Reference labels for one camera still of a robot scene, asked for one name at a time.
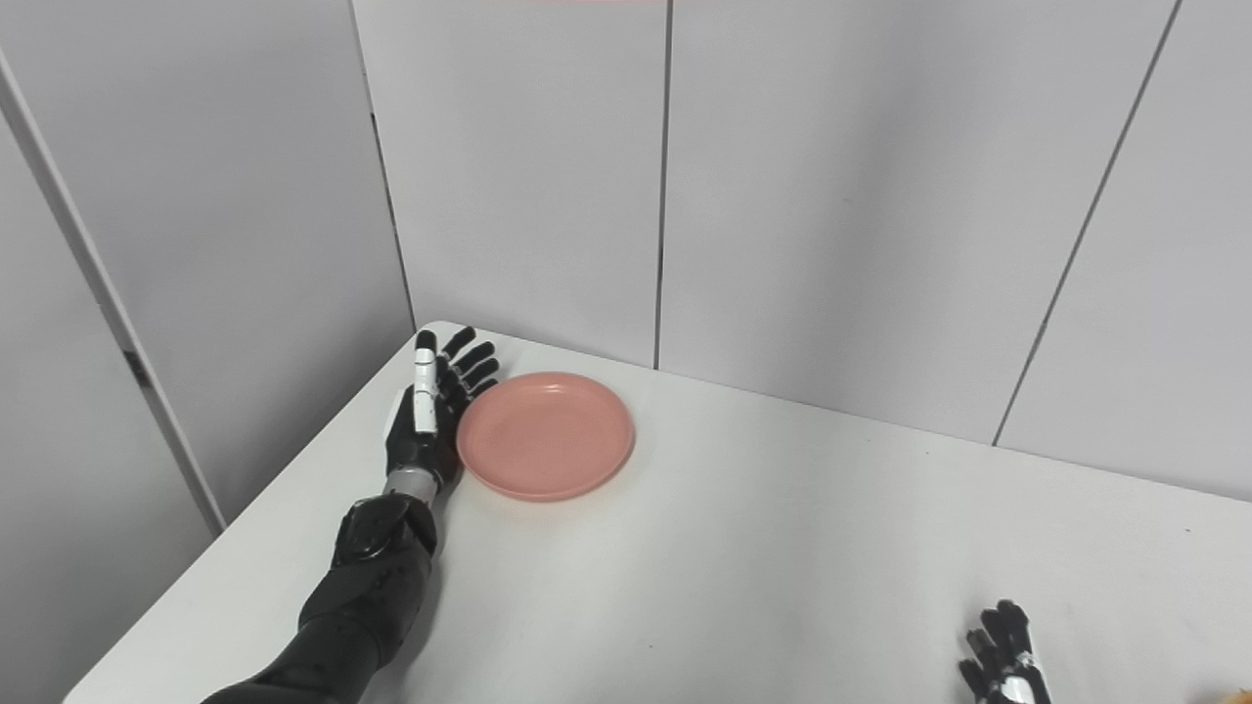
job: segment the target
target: tabletop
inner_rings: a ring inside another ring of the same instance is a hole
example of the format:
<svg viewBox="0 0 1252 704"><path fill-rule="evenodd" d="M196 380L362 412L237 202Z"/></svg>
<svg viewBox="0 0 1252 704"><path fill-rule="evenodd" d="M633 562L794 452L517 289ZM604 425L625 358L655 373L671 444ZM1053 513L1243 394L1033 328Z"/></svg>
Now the tabletop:
<svg viewBox="0 0 1252 704"><path fill-rule="evenodd" d="M962 636L1002 598L1032 616L1058 704L1252 686L1249 504L481 336L502 376L612 388L635 448L555 504L464 477L364 701L965 703ZM382 489L411 365L406 346L66 701L198 704L267 665L339 517Z"/></svg>

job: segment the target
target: pink plate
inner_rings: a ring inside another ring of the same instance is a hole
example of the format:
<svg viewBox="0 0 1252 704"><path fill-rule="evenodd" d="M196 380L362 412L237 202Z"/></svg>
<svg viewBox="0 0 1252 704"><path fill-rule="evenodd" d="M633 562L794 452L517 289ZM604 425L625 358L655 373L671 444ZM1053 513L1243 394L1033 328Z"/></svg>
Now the pink plate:
<svg viewBox="0 0 1252 704"><path fill-rule="evenodd" d="M626 461L634 441L635 426L617 395L563 372L501 382L470 405L457 430L466 468L527 501L591 491Z"/></svg>

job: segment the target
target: white wall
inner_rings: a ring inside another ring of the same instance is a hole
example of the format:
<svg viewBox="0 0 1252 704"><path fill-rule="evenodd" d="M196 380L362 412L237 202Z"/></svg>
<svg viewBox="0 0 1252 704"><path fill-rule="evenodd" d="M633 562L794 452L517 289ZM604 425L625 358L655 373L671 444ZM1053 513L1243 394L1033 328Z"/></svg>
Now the white wall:
<svg viewBox="0 0 1252 704"><path fill-rule="evenodd" d="M1171 5L675 3L661 368L990 442Z"/></svg>
<svg viewBox="0 0 1252 704"><path fill-rule="evenodd" d="M418 324L651 365L665 3L357 16Z"/></svg>
<svg viewBox="0 0 1252 704"><path fill-rule="evenodd" d="M1249 26L1182 4L1005 447L1252 500Z"/></svg>
<svg viewBox="0 0 1252 704"><path fill-rule="evenodd" d="M4 0L0 45L230 519L412 333L348 0Z"/></svg>
<svg viewBox="0 0 1252 704"><path fill-rule="evenodd" d="M0 390L0 689L53 701L210 534L3 116Z"/></svg>
<svg viewBox="0 0 1252 704"><path fill-rule="evenodd" d="M1252 497L1247 18L1191 3L1003 443ZM664 5L358 3L418 317L992 442L1173 0L674 3L657 267Z"/></svg>

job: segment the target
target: robotic hand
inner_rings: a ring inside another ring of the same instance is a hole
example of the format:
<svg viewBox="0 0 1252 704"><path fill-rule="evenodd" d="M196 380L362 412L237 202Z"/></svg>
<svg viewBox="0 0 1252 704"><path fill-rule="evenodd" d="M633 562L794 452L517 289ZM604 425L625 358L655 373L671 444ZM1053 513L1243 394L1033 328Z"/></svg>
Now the robotic hand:
<svg viewBox="0 0 1252 704"><path fill-rule="evenodd" d="M490 342L457 358L473 338L473 328L463 328L436 352L434 333L417 334L413 386L387 435L383 492L343 517L331 570L278 659L204 704L356 704L396 656L431 576L438 545L431 504L456 479L457 426L500 370Z"/></svg>
<svg viewBox="0 0 1252 704"><path fill-rule="evenodd" d="M965 635L977 660L962 660L960 674L978 704L1052 704L1030 644L1030 620L1020 606L1000 600L984 609L983 628Z"/></svg>

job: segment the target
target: black forearm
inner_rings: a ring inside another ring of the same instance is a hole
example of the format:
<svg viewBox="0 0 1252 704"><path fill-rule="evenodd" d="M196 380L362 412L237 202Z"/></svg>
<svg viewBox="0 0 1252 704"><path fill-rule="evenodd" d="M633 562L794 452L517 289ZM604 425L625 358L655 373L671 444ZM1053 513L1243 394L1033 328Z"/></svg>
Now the black forearm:
<svg viewBox="0 0 1252 704"><path fill-rule="evenodd" d="M434 551L429 509L401 495L353 506L331 570L283 653L204 704L356 704L413 625Z"/></svg>

